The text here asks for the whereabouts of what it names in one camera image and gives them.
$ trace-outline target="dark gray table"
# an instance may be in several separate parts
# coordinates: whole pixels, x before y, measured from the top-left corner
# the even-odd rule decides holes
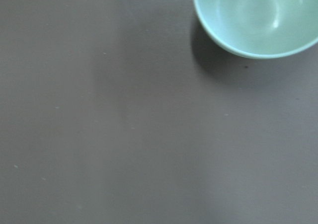
[[[1,224],[315,224],[318,47],[217,47],[192,0],[0,0]]]

